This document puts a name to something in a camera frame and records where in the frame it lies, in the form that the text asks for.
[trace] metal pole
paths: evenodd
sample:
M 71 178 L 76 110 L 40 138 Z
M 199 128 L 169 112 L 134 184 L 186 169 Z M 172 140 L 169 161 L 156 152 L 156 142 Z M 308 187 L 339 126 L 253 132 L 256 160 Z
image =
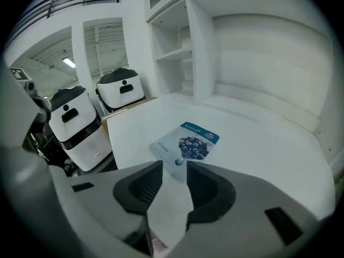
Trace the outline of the metal pole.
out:
M 53 4 L 54 4 L 54 0 L 51 0 L 51 1 L 50 1 L 50 5 L 49 5 L 49 9 L 48 9 L 47 19 L 50 17 L 50 14 L 51 14 L 51 12 L 52 12 Z

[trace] white shelf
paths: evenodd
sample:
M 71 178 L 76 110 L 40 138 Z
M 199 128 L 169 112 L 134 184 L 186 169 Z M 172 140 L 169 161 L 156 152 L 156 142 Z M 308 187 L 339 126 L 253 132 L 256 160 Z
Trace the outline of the white shelf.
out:
M 184 63 L 192 63 L 192 58 L 184 59 Z
M 165 95 L 169 99 L 182 104 L 194 105 L 194 92 L 189 89 L 179 90 Z
M 151 24 L 168 28 L 184 28 L 189 26 L 189 18 L 185 0 L 181 0 L 164 10 L 161 14 L 153 19 Z
M 194 82 L 193 81 L 183 81 L 183 90 L 193 92 Z
M 212 17 L 245 13 L 271 15 L 297 21 L 325 34 L 329 33 L 324 17 L 311 0 L 194 1 L 209 12 Z
M 156 60 L 185 60 L 192 58 L 191 48 L 180 48 L 156 58 Z
M 302 147 L 308 145 L 317 154 L 322 155 L 323 153 L 313 133 L 285 119 L 271 109 L 240 99 L 218 95 L 213 95 L 202 101 L 201 105 L 262 124 L 274 134 L 291 140 L 295 145 Z

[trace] white tabletop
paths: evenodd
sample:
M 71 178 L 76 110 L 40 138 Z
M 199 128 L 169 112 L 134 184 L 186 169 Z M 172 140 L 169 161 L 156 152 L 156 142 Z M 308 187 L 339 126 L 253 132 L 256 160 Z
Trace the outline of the white tabletop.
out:
M 334 211 L 332 173 L 315 138 L 310 142 L 311 133 L 303 138 L 299 131 L 295 135 L 278 132 L 252 117 L 174 99 L 166 95 L 107 120 L 118 169 L 155 161 L 149 144 L 188 121 L 220 136 L 202 162 L 263 178 L 318 219 Z M 164 170 L 163 185 L 148 210 L 151 229 L 173 247 L 185 233 L 187 214 L 192 210 L 186 183 Z

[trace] white wall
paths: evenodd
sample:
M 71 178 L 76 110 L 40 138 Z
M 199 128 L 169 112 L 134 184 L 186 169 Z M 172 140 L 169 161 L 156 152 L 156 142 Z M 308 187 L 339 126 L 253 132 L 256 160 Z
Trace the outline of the white wall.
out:
M 331 80 L 331 42 L 299 23 L 264 15 L 214 18 L 217 83 L 287 101 L 319 117 Z
M 123 33 L 128 62 L 140 76 L 145 95 L 158 96 L 144 0 L 122 0 Z
M 334 179 L 344 174 L 344 52 L 333 40 L 333 76 L 315 131 Z
M 184 72 L 184 81 L 193 81 L 194 69 L 192 67 L 192 60 L 182 60 L 182 69 Z
M 73 47 L 76 74 L 80 85 L 86 88 L 93 105 L 98 113 L 102 115 L 102 108 L 99 105 L 98 97 L 93 88 L 91 72 L 87 62 L 85 29 L 83 23 L 73 24 L 71 27 L 71 44 Z
M 93 87 L 94 87 L 94 89 L 96 90 L 96 83 L 97 83 L 97 81 L 100 79 L 100 75 L 94 75 L 94 76 L 92 76 L 92 85 L 93 85 Z M 79 86 L 80 84 L 79 84 L 79 80 L 77 80 L 77 81 L 73 81 L 72 83 L 70 83 L 70 84 L 68 84 L 68 85 L 66 85 L 66 86 L 64 86 L 63 88 L 65 89 L 65 88 L 72 88 L 72 87 L 74 87 L 74 86 Z
M 181 48 L 191 48 L 191 34 L 189 26 L 179 30 L 179 38 Z

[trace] shelf compartment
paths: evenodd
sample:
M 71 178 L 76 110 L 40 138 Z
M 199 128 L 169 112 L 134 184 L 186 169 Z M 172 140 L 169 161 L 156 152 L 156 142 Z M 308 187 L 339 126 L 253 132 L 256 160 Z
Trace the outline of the shelf compartment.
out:
M 193 81 L 183 81 L 183 90 L 193 92 L 194 82 Z
M 185 60 L 192 58 L 191 48 L 180 48 L 156 58 L 156 60 Z
M 168 96 L 169 99 L 171 99 L 174 102 L 195 105 L 194 92 L 189 89 L 188 90 L 183 89 L 176 92 L 172 92 L 170 94 L 167 94 L 166 96 Z

